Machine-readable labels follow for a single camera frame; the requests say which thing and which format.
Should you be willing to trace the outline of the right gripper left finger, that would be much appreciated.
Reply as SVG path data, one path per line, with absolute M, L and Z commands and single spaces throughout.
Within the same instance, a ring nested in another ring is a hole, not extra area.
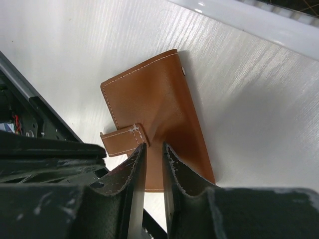
M 3 239 L 140 239 L 146 144 L 89 184 L 1 184 Z

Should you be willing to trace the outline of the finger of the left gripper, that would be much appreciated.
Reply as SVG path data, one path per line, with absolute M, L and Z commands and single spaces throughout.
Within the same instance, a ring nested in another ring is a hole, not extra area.
M 109 171 L 105 150 L 95 144 L 32 138 L 1 131 L 1 183 L 58 183 L 87 173 Z

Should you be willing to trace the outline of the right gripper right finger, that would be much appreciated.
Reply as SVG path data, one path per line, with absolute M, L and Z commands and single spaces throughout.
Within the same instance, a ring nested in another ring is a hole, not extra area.
M 307 188 L 221 188 L 162 146 L 170 239 L 316 239 L 319 195 Z

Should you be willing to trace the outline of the brown leather card holder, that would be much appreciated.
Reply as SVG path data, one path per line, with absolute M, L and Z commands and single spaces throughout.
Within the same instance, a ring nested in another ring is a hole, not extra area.
M 199 175 L 214 174 L 178 51 L 161 53 L 100 86 L 116 130 L 101 134 L 110 157 L 147 145 L 146 192 L 163 191 L 162 145 Z

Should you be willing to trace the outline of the white plastic slotted basket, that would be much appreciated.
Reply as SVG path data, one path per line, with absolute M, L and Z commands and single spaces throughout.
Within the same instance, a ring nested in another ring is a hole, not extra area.
M 318 18 L 259 0 L 175 0 L 174 4 L 319 59 Z

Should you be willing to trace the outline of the aluminium frame rail front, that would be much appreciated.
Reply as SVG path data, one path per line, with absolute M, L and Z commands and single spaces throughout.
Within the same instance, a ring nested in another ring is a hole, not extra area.
M 8 58 L 0 54 L 0 72 L 4 74 L 16 85 L 22 89 L 25 96 L 41 96 L 41 94 L 33 87 L 33 85 L 18 71 L 18 69 L 8 60 Z

